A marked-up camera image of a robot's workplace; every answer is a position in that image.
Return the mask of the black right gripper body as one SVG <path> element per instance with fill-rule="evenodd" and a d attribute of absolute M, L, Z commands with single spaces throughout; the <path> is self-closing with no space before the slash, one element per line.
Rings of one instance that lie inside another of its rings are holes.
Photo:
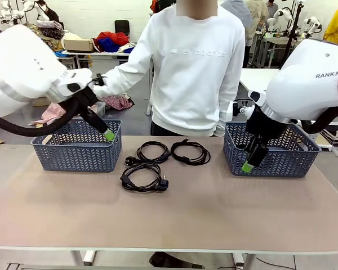
<path fill-rule="evenodd" d="M 246 132 L 259 137 L 261 143 L 277 139 L 287 129 L 287 124 L 277 122 L 266 116 L 259 107 L 255 107 L 246 121 Z"/>

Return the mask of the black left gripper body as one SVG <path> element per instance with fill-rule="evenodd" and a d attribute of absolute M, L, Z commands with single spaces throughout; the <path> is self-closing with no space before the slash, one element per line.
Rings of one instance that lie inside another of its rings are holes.
<path fill-rule="evenodd" d="M 98 123 L 100 117 L 91 109 L 98 98 L 89 86 L 78 92 L 79 115 L 88 123 Z"/>

